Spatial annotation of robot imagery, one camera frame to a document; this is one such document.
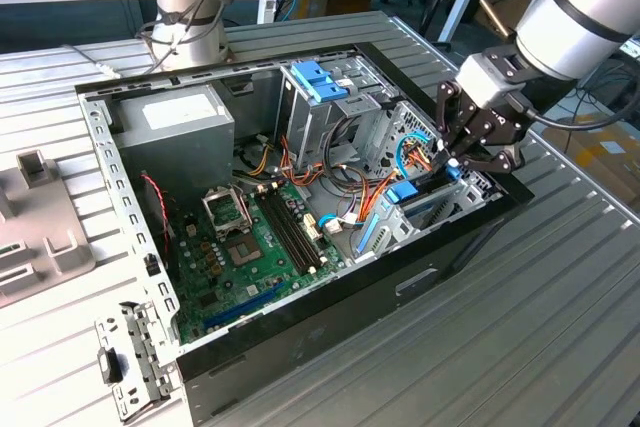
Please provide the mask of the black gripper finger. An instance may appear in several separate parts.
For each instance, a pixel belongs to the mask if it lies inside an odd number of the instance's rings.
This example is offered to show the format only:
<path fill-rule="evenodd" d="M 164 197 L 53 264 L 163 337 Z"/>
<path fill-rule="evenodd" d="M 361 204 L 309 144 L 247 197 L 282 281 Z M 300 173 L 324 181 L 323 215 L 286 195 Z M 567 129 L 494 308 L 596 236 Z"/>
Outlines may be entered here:
<path fill-rule="evenodd" d="M 524 165 L 520 139 L 506 143 L 468 135 L 449 146 L 447 152 L 465 169 L 477 172 L 509 174 Z"/>
<path fill-rule="evenodd" d="M 444 167 L 451 158 L 457 158 L 464 151 L 464 141 L 468 136 L 464 129 L 472 114 L 468 98 L 456 81 L 439 84 L 435 116 L 439 140 L 435 166 Z"/>

